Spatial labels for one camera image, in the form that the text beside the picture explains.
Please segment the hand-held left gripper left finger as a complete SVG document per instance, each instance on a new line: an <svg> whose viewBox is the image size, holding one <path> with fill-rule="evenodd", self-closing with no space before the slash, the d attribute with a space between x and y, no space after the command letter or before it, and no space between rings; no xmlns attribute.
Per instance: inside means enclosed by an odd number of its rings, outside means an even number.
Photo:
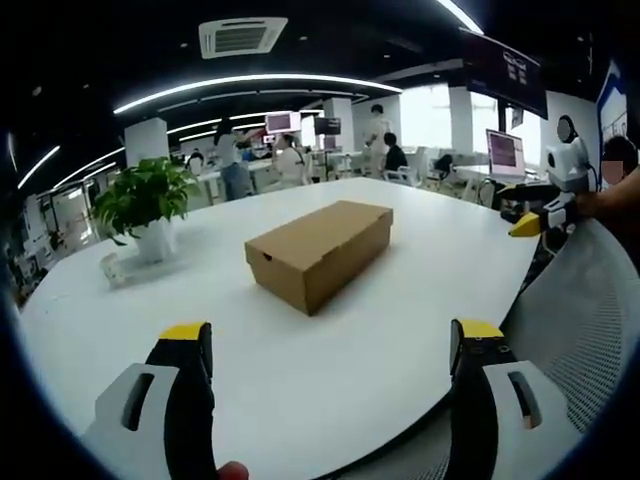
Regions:
<svg viewBox="0 0 640 480"><path fill-rule="evenodd" d="M95 402L83 445L118 479L216 479L208 322L164 331Z"/></svg>

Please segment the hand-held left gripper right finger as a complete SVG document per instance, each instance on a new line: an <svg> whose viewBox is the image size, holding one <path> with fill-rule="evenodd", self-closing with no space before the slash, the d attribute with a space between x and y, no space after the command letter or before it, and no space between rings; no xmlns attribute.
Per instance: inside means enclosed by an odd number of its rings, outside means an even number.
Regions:
<svg viewBox="0 0 640 480"><path fill-rule="evenodd" d="M582 437L557 385L490 323L451 321L450 376L449 479L543 479Z"/></svg>

